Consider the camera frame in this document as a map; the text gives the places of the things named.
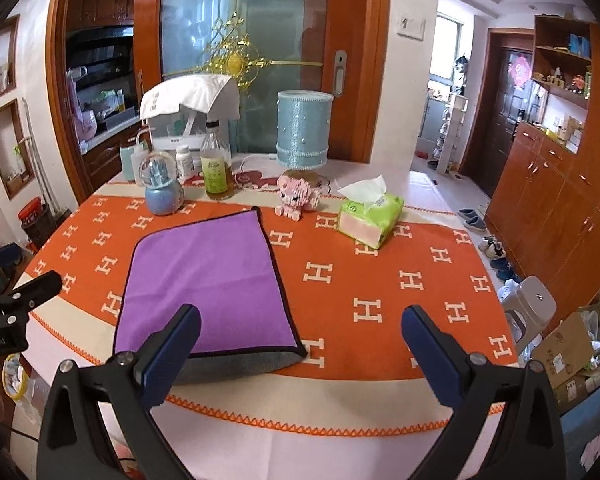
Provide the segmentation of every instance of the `gray stool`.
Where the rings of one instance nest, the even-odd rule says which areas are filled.
[[[554,298],[535,276],[523,280],[502,301],[502,307],[522,331],[522,337],[516,341],[518,355],[545,329],[556,308]]]

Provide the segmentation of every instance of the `white tissue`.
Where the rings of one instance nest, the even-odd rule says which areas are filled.
[[[386,193],[386,184],[382,175],[369,180],[359,180],[338,190],[342,196],[349,200],[359,202],[365,205],[382,202],[382,197]]]

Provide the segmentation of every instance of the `light blue lampshade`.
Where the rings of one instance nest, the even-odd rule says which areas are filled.
[[[293,170],[327,163],[333,95],[310,90],[278,92],[278,162]]]

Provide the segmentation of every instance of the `screw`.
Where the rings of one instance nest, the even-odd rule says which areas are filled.
[[[136,356],[133,352],[120,352],[119,354],[116,355],[116,361],[121,366],[128,365],[135,358],[136,358]]]
[[[60,366],[58,367],[58,369],[63,373],[67,373],[69,370],[71,370],[71,368],[74,367],[74,362],[71,361],[71,359],[65,359],[64,361],[62,361],[60,363]]]
[[[540,361],[536,361],[534,359],[529,361],[529,368],[531,368],[537,374],[541,374],[542,371],[544,370],[544,366],[542,366],[542,363]]]
[[[480,352],[473,352],[472,354],[469,354],[469,361],[476,366],[484,366],[487,364],[487,358]]]

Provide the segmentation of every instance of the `glass bottle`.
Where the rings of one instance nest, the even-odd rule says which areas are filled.
[[[211,200],[225,200],[234,194],[231,152],[220,138],[219,121],[206,124],[206,137],[200,146],[200,162],[206,194]]]

